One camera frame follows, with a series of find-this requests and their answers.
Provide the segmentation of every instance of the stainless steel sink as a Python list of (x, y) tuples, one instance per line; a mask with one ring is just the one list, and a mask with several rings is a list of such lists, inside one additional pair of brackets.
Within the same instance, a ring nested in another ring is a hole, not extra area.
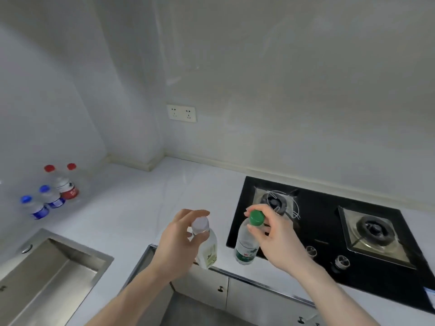
[(113, 257), (47, 230), (0, 266), (0, 326), (63, 326)]

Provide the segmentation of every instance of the gas stove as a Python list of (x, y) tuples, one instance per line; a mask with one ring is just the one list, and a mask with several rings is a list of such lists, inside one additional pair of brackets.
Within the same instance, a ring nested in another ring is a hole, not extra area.
[(435, 277), (400, 210), (247, 176), (228, 247), (243, 212), (257, 203), (291, 219), (307, 253), (336, 282), (435, 314), (428, 296)]

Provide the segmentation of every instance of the stove knob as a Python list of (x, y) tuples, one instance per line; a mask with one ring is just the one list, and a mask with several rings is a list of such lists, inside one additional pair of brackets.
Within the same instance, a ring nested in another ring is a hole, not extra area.
[(346, 256), (339, 255), (335, 259), (335, 266), (340, 270), (345, 270), (351, 266), (351, 263)]
[(305, 248), (305, 250), (307, 251), (308, 255), (313, 259), (317, 256), (317, 251), (316, 248), (314, 248), (313, 246), (307, 246)]

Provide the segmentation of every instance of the white countertop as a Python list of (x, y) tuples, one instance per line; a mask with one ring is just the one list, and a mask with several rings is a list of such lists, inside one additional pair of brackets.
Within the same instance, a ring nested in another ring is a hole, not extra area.
[[(24, 242), (39, 228), (77, 241), (114, 261), (68, 323), (83, 326), (121, 290), (146, 247), (158, 244), (160, 234), (181, 208), (207, 209), (218, 241), (217, 268), (268, 285), (290, 296), (310, 299), (298, 282), (264, 259), (242, 266), (226, 247), (245, 174), (175, 158), (165, 158), (147, 173), (110, 164), (93, 181), (86, 205), (65, 206), (17, 238)], [(435, 270), (435, 216), (402, 209), (420, 249)], [(343, 286), (381, 325), (435, 325), (435, 315)]]

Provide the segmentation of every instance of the white bottle cap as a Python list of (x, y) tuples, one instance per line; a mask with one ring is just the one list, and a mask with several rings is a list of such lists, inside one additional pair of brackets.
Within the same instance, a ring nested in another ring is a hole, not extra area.
[(192, 222), (192, 231), (194, 235), (210, 230), (210, 225), (208, 224), (208, 218), (203, 216), (195, 219)]

